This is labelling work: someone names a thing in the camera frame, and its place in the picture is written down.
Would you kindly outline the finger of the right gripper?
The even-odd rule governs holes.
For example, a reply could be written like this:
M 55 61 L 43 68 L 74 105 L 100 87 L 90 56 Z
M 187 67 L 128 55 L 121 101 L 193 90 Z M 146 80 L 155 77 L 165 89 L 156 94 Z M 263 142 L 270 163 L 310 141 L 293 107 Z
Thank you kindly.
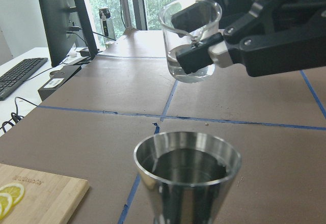
M 254 0 L 212 0 L 222 8 L 220 27 L 226 28 L 245 15 Z M 172 24 L 177 29 L 193 31 L 212 21 L 217 14 L 203 2 L 195 2 L 180 12 L 172 15 Z

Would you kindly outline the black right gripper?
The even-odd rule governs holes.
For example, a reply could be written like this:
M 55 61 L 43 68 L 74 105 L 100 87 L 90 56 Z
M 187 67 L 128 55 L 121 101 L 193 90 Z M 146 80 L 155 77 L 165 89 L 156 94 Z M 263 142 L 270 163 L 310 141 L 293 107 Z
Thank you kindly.
M 176 51 L 186 74 L 212 64 L 242 64 L 251 77 L 325 66 L 325 0 L 213 1 L 222 7 L 225 35 L 217 33 Z M 307 23 L 291 28 L 313 13 Z

